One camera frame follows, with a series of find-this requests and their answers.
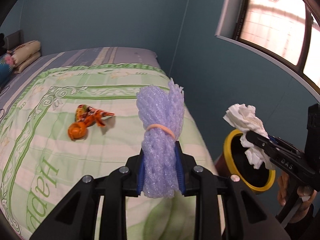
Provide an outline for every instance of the bed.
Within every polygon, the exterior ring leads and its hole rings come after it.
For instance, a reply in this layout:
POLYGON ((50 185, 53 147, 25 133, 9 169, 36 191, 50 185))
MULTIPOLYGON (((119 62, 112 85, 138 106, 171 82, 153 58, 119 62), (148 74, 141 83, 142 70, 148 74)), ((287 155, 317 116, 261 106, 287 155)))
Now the bed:
MULTIPOLYGON (((8 83, 0 94, 0 208, 20 237, 29 239, 82 176, 106 176, 140 152, 136 93, 150 84, 168 90, 168 81, 154 52, 108 47, 40 57, 8 83), (106 129, 89 127, 85 139, 71 141, 67 129, 80 104, 116 116, 106 129)), ((187 109, 179 141, 217 174, 187 109)), ((194 197, 128 198, 126 215, 128 240, 193 239, 194 197)))

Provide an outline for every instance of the blue floral pillow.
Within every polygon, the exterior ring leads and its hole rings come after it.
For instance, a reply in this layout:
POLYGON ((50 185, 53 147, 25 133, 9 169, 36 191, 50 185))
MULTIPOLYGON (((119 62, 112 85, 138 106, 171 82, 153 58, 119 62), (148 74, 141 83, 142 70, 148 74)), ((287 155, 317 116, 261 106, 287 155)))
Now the blue floral pillow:
POLYGON ((10 54, 6 53, 0 57, 0 90, 10 80, 13 66, 14 61, 10 54))

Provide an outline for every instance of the yellow rim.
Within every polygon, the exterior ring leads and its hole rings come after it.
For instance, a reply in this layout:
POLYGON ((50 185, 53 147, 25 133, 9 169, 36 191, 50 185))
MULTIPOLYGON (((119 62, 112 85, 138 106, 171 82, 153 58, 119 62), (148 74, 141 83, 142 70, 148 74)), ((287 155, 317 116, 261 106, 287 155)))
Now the yellow rim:
POLYGON ((249 182, 247 182, 240 174, 240 172, 238 171, 235 162, 233 161, 232 158, 232 153, 231 153, 231 141, 235 136, 239 136, 242 135, 242 132, 240 132, 239 130, 233 130, 231 133, 229 133, 229 135, 226 137, 225 141, 224 141, 224 145, 223 145, 223 155, 224 155, 224 159, 226 160, 228 169, 230 171, 231 174, 236 174, 238 175, 242 181, 256 194, 262 193, 267 191, 268 189, 270 189, 273 185, 273 183, 276 180, 276 171, 275 170, 269 170, 269 178, 267 180, 267 183, 265 184, 265 186, 263 187, 255 187, 253 185, 251 185, 249 182))

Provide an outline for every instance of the orange rubber band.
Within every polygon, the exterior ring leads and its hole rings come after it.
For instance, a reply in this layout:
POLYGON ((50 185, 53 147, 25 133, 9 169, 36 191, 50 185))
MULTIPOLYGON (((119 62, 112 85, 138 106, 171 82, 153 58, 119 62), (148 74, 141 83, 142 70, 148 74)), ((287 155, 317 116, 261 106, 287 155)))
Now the orange rubber band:
POLYGON ((162 124, 154 123, 154 124, 151 124, 147 127, 147 131, 149 131, 150 129, 153 129, 153 128, 160 128, 161 130, 163 130, 167 134, 171 135, 174 140, 176 140, 176 137, 174 136, 173 131, 171 131, 168 127, 165 127, 162 124))

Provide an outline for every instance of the window pane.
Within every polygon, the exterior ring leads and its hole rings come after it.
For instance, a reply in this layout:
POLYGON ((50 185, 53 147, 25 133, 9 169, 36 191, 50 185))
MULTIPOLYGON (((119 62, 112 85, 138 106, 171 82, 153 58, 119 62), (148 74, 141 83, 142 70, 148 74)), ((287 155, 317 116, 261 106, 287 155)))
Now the window pane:
POLYGON ((303 73, 320 87, 320 28, 316 21, 313 21, 311 41, 306 65, 303 73))
POLYGON ((298 63, 305 32, 302 0, 249 0, 240 38, 298 63))

